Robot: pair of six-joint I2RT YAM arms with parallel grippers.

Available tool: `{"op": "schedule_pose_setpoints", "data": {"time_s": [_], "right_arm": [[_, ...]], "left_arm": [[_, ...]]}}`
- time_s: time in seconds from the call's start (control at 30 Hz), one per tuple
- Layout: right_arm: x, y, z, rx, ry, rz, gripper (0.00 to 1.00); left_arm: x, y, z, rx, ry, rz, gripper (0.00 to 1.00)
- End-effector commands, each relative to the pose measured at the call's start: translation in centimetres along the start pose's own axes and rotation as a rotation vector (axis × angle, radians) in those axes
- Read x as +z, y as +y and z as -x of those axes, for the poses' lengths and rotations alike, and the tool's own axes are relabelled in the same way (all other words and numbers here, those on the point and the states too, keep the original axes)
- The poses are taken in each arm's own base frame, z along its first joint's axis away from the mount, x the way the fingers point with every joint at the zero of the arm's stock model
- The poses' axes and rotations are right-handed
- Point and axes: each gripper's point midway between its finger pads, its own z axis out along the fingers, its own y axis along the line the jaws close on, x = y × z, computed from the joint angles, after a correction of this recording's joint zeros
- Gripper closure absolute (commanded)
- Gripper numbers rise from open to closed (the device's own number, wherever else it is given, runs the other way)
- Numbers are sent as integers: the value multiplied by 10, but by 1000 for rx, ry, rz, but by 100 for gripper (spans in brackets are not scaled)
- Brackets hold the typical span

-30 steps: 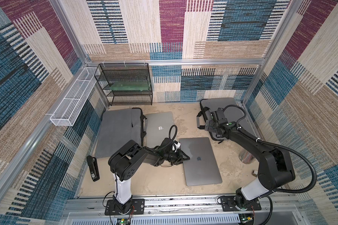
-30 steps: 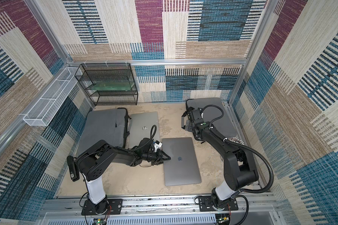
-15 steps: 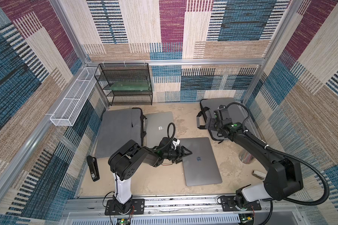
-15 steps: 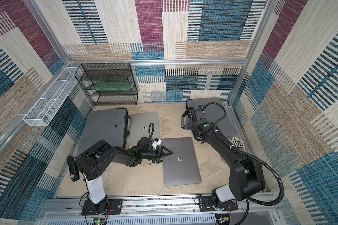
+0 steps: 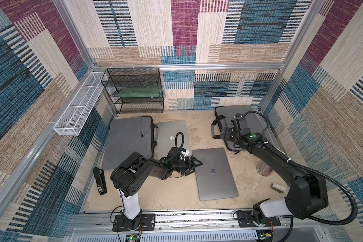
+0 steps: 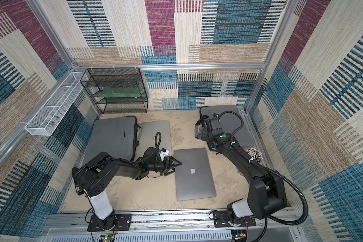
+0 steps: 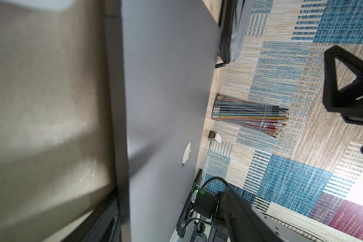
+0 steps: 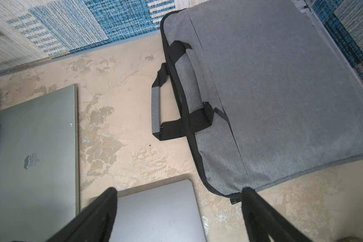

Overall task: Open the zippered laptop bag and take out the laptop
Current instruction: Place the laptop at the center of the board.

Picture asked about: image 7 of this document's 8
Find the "silver Apple laptop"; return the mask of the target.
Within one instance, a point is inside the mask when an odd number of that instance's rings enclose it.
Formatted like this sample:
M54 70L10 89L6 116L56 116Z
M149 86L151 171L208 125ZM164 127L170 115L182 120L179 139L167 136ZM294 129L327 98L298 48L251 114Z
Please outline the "silver Apple laptop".
M32 10L61 12L70 8L76 0L0 0L0 2Z

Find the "grey laptop bag with handles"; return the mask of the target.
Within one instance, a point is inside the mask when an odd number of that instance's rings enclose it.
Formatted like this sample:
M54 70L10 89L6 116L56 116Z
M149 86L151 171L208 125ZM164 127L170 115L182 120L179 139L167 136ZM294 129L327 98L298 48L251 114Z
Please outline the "grey laptop bag with handles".
M236 61L240 56L253 4L253 0L228 0L223 2L220 16L221 38L219 44L219 56L222 62L216 64L216 68L224 67Z

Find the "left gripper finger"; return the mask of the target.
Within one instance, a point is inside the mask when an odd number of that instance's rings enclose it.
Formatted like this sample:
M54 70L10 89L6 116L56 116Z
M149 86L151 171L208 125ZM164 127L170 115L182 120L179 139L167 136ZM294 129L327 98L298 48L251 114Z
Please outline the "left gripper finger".
M64 242L118 242L121 234L118 191L114 189Z

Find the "dark grey Apple laptop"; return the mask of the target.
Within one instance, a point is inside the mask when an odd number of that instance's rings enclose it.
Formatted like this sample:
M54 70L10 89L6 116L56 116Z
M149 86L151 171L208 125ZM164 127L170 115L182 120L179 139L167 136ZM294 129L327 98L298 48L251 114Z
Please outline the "dark grey Apple laptop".
M123 242L168 242L190 194L220 41L203 1L105 1Z

